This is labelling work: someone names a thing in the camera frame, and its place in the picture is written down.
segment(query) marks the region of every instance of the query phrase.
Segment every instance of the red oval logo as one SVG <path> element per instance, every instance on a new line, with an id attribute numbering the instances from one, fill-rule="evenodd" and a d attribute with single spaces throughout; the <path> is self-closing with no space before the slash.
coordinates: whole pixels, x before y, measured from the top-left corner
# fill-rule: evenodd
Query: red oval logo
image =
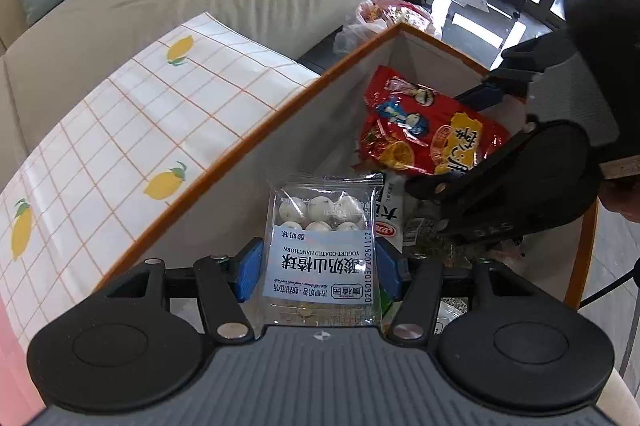
<path id="1" fill-rule="evenodd" d="M 376 222 L 376 233 L 382 236 L 394 236 L 396 228 L 393 225 L 389 225 L 383 221 Z"/>

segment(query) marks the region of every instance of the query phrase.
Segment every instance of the pink surface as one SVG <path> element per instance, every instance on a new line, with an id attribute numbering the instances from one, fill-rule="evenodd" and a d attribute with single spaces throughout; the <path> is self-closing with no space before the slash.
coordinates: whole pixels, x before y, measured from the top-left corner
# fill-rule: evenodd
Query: pink surface
<path id="1" fill-rule="evenodd" d="M 0 305 L 0 389 L 2 426 L 21 426 L 44 408 L 4 305 Z"/>

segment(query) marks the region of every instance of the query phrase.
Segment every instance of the white yogurt ball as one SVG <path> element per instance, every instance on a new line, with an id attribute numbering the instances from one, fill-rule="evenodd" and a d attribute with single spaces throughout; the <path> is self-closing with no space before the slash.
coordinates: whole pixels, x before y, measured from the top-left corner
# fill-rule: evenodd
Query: white yogurt ball
<path id="1" fill-rule="evenodd" d="M 344 221 L 336 229 L 336 231 L 359 231 L 359 230 L 360 228 L 352 221 Z"/>
<path id="2" fill-rule="evenodd" d="M 282 224 L 283 227 L 289 227 L 290 229 L 296 229 L 297 231 L 302 231 L 302 226 L 296 221 L 286 221 Z"/>
<path id="3" fill-rule="evenodd" d="M 328 221 L 334 214 L 334 203 L 327 197 L 315 197 L 309 200 L 307 214 L 311 221 Z"/>
<path id="4" fill-rule="evenodd" d="M 306 226 L 306 231 L 332 231 L 331 226 L 325 221 L 313 221 Z"/>
<path id="5" fill-rule="evenodd" d="M 364 209 L 360 201 L 351 195 L 343 195 L 335 203 L 335 212 L 339 219 L 358 222 L 364 215 Z"/>
<path id="6" fill-rule="evenodd" d="M 284 221 L 300 223 L 306 218 L 306 203 L 298 197 L 291 197 L 280 204 L 278 212 Z"/>

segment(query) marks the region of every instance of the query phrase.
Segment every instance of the sofa armrest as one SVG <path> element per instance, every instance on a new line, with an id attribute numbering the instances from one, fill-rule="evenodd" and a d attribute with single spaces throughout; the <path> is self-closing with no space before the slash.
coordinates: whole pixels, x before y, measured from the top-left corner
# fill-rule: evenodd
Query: sofa armrest
<path id="1" fill-rule="evenodd" d="M 0 1 L 0 46 L 4 49 L 17 40 L 28 28 L 21 0 Z"/>

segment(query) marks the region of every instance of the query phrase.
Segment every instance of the circular black cover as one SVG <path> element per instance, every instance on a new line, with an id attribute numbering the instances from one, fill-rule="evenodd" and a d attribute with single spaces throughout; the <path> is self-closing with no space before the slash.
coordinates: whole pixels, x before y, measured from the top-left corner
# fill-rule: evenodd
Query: circular black cover
<path id="1" fill-rule="evenodd" d="M 45 401 L 84 412 L 148 406 L 183 387 L 201 361 L 190 324 L 135 298 L 80 303 L 37 333 L 27 354 Z"/>
<path id="2" fill-rule="evenodd" d="M 466 392 L 501 408 L 561 411 L 595 399 L 613 366 L 609 338 L 556 301 L 496 297 L 450 323 L 437 357 Z"/>

